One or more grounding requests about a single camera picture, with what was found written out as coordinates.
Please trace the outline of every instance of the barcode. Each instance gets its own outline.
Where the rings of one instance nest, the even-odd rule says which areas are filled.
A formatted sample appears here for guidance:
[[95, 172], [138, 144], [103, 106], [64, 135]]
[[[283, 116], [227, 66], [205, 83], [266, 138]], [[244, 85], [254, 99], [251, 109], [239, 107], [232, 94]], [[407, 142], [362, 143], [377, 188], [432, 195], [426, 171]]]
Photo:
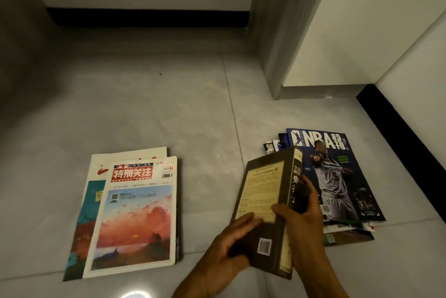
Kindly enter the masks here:
[[329, 214], [330, 213], [330, 207], [328, 205], [325, 204], [320, 204], [319, 205], [321, 208], [321, 211], [324, 215]]
[[271, 253], [271, 239], [259, 239], [259, 247], [257, 248], [257, 253], [260, 253], [261, 255], [269, 256]]
[[327, 237], [327, 241], [329, 243], [335, 243], [336, 242], [335, 238], [333, 237], [333, 235], [331, 233], [327, 233], [325, 236]]

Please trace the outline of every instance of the black baseboard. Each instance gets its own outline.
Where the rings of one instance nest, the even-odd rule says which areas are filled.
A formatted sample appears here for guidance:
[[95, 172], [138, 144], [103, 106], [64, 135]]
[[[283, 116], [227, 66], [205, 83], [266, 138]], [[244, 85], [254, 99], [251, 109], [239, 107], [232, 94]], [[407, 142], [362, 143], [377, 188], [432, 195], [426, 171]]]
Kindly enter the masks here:
[[249, 11], [47, 8], [61, 27], [246, 27]]
[[446, 170], [374, 84], [367, 85], [356, 98], [435, 210], [446, 221], [446, 205], [441, 195]]

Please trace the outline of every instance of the floor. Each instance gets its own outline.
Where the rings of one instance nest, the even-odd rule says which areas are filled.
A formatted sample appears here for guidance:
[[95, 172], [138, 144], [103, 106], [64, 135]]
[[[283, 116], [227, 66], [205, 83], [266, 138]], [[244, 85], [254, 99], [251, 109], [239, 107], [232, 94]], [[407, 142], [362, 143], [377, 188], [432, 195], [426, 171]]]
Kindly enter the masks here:
[[[229, 222], [248, 160], [287, 127], [344, 132], [387, 222], [327, 249], [351, 297], [439, 297], [446, 226], [355, 98], [273, 101], [241, 30], [66, 32], [2, 105], [0, 296], [169, 297]], [[62, 283], [90, 155], [167, 146], [182, 166], [184, 259]], [[304, 297], [249, 268], [221, 297]]]

